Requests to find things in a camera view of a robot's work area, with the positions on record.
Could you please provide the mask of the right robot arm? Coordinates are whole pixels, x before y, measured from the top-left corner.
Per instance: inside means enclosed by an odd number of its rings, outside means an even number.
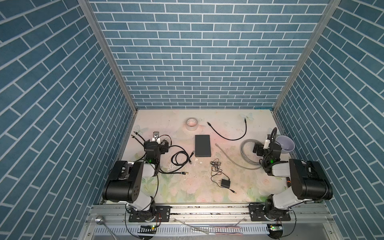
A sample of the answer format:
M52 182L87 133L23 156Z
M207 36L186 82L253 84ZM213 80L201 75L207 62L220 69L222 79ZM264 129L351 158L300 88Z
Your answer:
M260 165L267 175L290 181L285 191L268 196L265 214L283 215L302 203L332 199L332 186L318 162L297 159L282 161L282 148L276 142L270 142L267 148L263 144L255 144L253 152L262 157Z

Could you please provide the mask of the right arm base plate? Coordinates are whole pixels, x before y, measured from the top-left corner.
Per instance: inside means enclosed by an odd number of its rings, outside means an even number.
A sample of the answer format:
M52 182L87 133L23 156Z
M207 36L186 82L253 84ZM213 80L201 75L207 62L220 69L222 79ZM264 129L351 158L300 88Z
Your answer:
M249 214L252 222L263 221L282 221L287 222L291 220L289 211L276 209L275 207L266 206L261 203L251 203L248 205Z

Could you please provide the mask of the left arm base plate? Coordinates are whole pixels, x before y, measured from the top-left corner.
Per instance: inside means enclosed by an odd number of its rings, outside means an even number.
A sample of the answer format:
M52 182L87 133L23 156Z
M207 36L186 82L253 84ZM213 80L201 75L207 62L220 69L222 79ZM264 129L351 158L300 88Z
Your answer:
M128 222L130 223L151 223L169 222L171 214L170 206L151 206L147 211L128 208Z

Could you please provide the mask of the black network switch box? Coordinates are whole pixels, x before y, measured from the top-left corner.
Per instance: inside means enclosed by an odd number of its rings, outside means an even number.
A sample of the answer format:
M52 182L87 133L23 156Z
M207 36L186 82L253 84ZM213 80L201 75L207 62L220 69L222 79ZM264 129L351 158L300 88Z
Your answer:
M211 155L210 135L195 135L195 156L208 158Z

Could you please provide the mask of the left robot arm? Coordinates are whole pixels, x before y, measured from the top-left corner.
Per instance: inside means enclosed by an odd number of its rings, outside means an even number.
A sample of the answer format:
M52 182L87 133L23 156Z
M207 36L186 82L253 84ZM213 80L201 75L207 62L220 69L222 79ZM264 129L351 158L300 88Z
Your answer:
M167 140L144 142L145 157L133 163L116 161L109 173L102 197L105 201L126 203L140 214L156 213L155 198L141 191L143 177L157 177L161 155L169 151Z

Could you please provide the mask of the black power adapter with cord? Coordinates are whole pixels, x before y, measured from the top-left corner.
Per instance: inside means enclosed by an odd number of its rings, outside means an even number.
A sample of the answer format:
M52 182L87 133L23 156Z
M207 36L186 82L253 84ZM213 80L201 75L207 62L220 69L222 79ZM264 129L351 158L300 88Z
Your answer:
M233 194L236 194L234 190L231 189L231 180L221 169L221 161L219 159L215 159L210 161L211 165L211 181L216 184L219 188L228 189Z

